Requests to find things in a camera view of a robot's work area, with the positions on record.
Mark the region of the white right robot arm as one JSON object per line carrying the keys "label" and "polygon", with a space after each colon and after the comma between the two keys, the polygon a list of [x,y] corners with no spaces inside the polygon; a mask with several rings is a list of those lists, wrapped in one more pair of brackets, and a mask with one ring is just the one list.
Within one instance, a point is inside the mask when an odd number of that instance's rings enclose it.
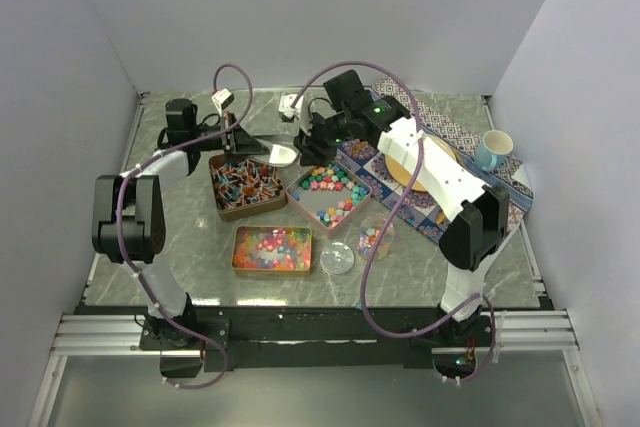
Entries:
{"label": "white right robot arm", "polygon": [[324,117],[292,102],[299,119],[294,145],[305,166],[332,160],[347,140],[364,140],[410,172],[434,198],[449,222],[439,240],[448,262],[443,316],[438,334],[449,345],[460,345],[473,332],[471,318],[483,304],[485,276],[507,233],[509,193],[468,172],[428,138],[420,125],[418,105],[405,107],[392,96],[376,97],[366,89],[351,64],[323,85],[334,110]]}

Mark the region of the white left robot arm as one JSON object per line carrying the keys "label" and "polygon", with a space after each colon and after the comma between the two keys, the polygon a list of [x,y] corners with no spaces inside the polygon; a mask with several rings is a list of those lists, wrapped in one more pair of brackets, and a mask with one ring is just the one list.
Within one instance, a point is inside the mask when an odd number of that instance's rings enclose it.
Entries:
{"label": "white left robot arm", "polygon": [[197,114],[189,99],[167,102],[166,128],[154,155],[129,171],[98,177],[94,189],[94,250],[130,270],[147,297],[149,315],[168,318],[163,336],[179,349],[196,342],[199,324],[184,314],[188,294],[161,256],[166,240],[162,194],[195,171],[203,152],[270,153],[233,113],[217,111],[213,125],[198,121]]}

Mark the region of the metal candy scoop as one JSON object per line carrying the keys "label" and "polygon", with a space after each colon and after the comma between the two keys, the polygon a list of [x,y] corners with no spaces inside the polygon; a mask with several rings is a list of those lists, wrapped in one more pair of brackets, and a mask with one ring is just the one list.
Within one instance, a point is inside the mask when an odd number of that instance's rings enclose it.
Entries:
{"label": "metal candy scoop", "polygon": [[267,148],[266,154],[252,156],[252,159],[276,168],[287,167],[296,162],[299,151],[294,146],[294,137],[289,134],[260,134],[258,140]]}

